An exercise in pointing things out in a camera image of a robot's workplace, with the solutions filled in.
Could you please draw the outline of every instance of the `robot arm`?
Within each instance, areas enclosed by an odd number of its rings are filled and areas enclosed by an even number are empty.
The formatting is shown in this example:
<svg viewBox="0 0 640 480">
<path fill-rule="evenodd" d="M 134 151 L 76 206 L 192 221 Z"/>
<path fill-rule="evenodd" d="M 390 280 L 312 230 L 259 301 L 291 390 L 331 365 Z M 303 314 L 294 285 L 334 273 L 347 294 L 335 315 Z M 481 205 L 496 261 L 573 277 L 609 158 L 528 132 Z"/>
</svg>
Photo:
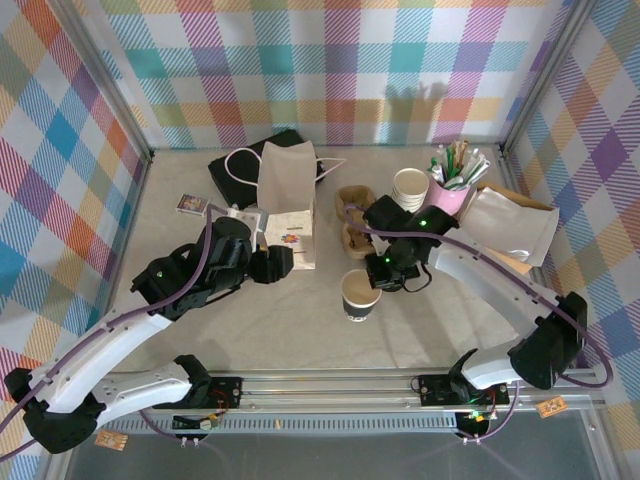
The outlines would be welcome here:
<svg viewBox="0 0 640 480">
<path fill-rule="evenodd" d="M 499 273 L 480 256 L 492 257 L 451 216 L 437 207 L 430 207 L 413 216 L 405 212 L 388 196 L 381 197 L 364 214 L 370 226 L 381 231 L 416 232 L 442 236 L 433 238 L 386 238 L 390 242 L 382 255 L 366 258 L 372 287 L 396 291 L 404 281 L 419 275 L 417 263 L 429 265 L 469 286 L 504 317 L 519 338 L 486 350 L 472 350 L 452 368 L 450 375 L 462 399 L 471 390 L 484 390 L 498 383 L 523 379 L 536 388 L 550 389 L 573 362 L 584 346 L 584 339 L 548 305 L 557 306 L 586 328 L 587 305 L 576 293 L 566 297 L 537 285 L 506 264 L 501 264 L 511 276 L 525 282 L 531 294 L 505 275 Z M 473 246 L 472 252 L 456 244 Z"/>
<path fill-rule="evenodd" d="M 181 291 L 194 276 L 205 250 L 204 230 L 195 244 L 183 245 L 169 256 L 153 260 L 134 279 L 131 292 L 65 352 L 65 355 L 77 353 L 59 370 L 54 371 L 59 361 L 55 358 L 32 371 L 18 368 L 5 377 L 7 389 L 16 402 L 44 380 L 45 386 L 26 403 L 23 419 L 34 439 L 49 452 L 73 448 L 100 425 L 131 412 L 176 402 L 196 407 L 206 400 L 211 378 L 192 355 L 180 356 L 153 371 L 115 375 L 109 372 L 188 310 L 237 291 L 247 277 L 258 283 L 273 283 L 291 271 L 291 249 L 256 248 L 256 231 L 264 229 L 266 214 L 234 209 L 228 213 L 229 216 L 220 217 L 211 225 L 204 269 L 180 298 L 154 309 L 159 302 Z M 212 295 L 225 291 L 211 299 Z M 148 313 L 111 323 L 125 312 L 144 312 L 141 307 L 148 306 L 151 308 Z M 104 332 L 87 342 L 98 330 Z"/>
</svg>

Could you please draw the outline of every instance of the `orange sticker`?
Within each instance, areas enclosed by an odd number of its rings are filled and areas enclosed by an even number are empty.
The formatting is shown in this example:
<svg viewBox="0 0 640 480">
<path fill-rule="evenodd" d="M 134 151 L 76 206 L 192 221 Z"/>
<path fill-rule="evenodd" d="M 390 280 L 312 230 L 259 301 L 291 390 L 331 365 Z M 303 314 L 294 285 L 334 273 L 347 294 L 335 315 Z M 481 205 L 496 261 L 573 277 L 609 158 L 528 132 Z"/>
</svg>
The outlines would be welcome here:
<svg viewBox="0 0 640 480">
<path fill-rule="evenodd" d="M 100 430 L 95 444 L 99 447 L 111 448 L 113 450 L 118 450 L 121 452 L 122 450 L 124 450 L 128 439 L 129 435 L 125 435 L 124 433 Z"/>
<path fill-rule="evenodd" d="M 536 404 L 536 410 L 542 418 L 547 418 L 560 412 L 564 412 L 569 408 L 567 402 L 562 397 L 554 397 L 546 402 Z"/>
</svg>

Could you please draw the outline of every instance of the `white paper bag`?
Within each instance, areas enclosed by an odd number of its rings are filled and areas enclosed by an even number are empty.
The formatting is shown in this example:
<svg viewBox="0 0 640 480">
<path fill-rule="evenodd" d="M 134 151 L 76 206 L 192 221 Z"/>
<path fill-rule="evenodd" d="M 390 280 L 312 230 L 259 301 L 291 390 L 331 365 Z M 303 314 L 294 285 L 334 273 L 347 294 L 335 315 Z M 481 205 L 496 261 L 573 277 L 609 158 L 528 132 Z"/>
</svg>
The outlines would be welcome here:
<svg viewBox="0 0 640 480">
<path fill-rule="evenodd" d="M 472 199 L 460 225 L 485 247 L 539 267 L 559 218 L 557 208 L 547 211 L 523 207 L 486 187 Z"/>
<path fill-rule="evenodd" d="M 258 183 L 247 182 L 234 176 L 227 167 L 229 158 L 240 150 L 248 150 L 260 160 Z M 235 180 L 258 189 L 258 208 L 269 213 L 265 238 L 269 245 L 283 245 L 293 249 L 294 270 L 316 268 L 315 182 L 317 160 L 337 160 L 338 164 L 325 171 L 324 177 L 344 160 L 316 159 L 311 142 L 292 147 L 278 147 L 266 142 L 260 158 L 253 150 L 241 148 L 225 159 L 227 173 Z"/>
</svg>

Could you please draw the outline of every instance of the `glass panel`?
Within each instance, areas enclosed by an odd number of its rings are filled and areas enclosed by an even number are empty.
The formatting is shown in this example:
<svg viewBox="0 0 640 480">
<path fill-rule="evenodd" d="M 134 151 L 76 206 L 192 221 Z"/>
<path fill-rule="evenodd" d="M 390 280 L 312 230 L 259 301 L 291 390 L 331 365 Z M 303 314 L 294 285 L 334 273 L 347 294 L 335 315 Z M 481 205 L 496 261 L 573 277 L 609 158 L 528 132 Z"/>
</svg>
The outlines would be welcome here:
<svg viewBox="0 0 640 480">
<path fill-rule="evenodd" d="M 578 411 L 544 420 L 518 412 L 481 446 L 463 446 L 453 434 L 423 433 L 224 434 L 206 443 L 181 449 L 157 435 L 134 435 L 117 452 L 90 439 L 74 452 L 67 479 L 599 478 Z"/>
</svg>

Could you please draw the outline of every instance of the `stacked paper cups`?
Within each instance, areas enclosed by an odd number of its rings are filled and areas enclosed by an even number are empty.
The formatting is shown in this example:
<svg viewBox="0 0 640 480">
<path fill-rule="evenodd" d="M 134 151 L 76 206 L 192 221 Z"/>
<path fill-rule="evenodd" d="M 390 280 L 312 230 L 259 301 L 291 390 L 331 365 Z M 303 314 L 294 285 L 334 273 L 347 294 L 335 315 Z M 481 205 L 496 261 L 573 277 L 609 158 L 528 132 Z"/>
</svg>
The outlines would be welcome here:
<svg viewBox="0 0 640 480">
<path fill-rule="evenodd" d="M 404 210 L 417 212 L 429 188 L 429 178 L 416 168 L 404 168 L 393 179 L 391 198 Z"/>
</svg>

